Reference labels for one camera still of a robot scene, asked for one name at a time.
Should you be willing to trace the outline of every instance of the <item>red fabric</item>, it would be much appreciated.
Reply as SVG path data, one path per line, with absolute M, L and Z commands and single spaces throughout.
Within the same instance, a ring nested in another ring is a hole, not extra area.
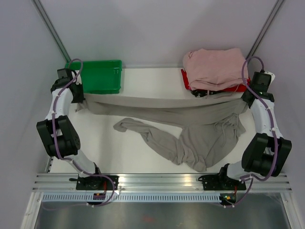
M 184 69 L 181 69 L 181 73 L 182 73 L 182 78 L 183 78 L 183 83 L 184 83 L 184 86 L 187 90 L 191 90 L 191 88 L 189 87 L 189 81 L 187 79 L 187 74 L 186 74 L 186 71 Z M 222 91 L 223 92 L 245 92 L 246 91 L 246 86 L 243 85 L 243 84 L 240 84 L 240 85 L 237 85 L 237 86 L 234 86 L 234 87 L 229 87 L 229 88 L 225 88 L 223 89 Z

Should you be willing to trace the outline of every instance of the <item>pink folded shirt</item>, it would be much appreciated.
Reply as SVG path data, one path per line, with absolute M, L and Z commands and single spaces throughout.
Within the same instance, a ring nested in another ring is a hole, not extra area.
M 200 49 L 184 56 L 183 67 L 192 90 L 220 91 L 243 83 L 244 62 L 239 48 L 220 51 Z M 247 66 L 244 76 L 248 79 Z

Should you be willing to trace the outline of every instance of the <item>robotic arm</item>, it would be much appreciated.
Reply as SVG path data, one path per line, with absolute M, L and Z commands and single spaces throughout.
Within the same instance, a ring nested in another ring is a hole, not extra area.
M 51 88 L 53 99 L 50 111 L 45 120 L 36 124 L 47 154 L 66 160 L 75 168 L 78 179 L 70 181 L 77 181 L 77 190 L 117 190 L 119 177 L 102 175 L 96 164 L 86 157 L 81 150 L 79 136 L 68 118 L 71 103 L 81 103 L 84 100 L 81 77 L 76 78 L 77 73 L 70 69 L 59 69 L 57 73 L 58 80 Z
M 265 181 L 269 176 L 276 177 L 280 174 L 292 144 L 291 141 L 283 138 L 277 126 L 274 114 L 275 100 L 273 95 L 267 92 L 274 77 L 274 74 L 270 72 L 254 73 L 249 85 L 250 89 L 244 92 L 242 100 L 252 111 L 256 134 L 244 151 L 241 161 L 226 164 L 216 175 L 204 175 L 199 178 L 204 190 L 234 191 L 235 188 L 236 190 L 246 190 L 244 180 L 255 177 L 260 181 Z

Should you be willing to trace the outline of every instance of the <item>vent grille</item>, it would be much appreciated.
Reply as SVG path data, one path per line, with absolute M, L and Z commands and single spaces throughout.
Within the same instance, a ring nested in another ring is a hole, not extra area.
M 160 203 L 219 203 L 219 193 L 121 193 L 114 194 L 113 202 L 160 202 Z M 44 193 L 44 202 L 100 202 L 93 199 L 93 193 Z

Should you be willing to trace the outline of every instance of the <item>folded clothing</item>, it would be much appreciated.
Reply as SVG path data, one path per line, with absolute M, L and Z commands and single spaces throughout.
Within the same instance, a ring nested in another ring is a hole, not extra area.
M 191 90 L 221 91 L 243 83 L 244 62 L 245 58 L 238 48 L 225 51 L 200 49 L 184 56 L 183 67 Z M 248 78 L 247 67 L 244 75 Z
M 184 86 L 187 90 L 192 91 L 191 87 L 189 86 L 189 81 L 187 79 L 187 73 L 184 69 L 181 69 L 181 74 L 182 74 L 182 79 Z M 196 97 L 203 97 L 206 96 L 207 94 L 217 94 L 220 92 L 245 92 L 247 90 L 246 86 L 243 84 L 239 84 L 234 87 L 229 87 L 229 88 L 224 88 L 221 91 L 209 91 L 209 90 L 203 90 L 203 89 L 196 89 L 192 91 L 192 94 L 195 95 Z

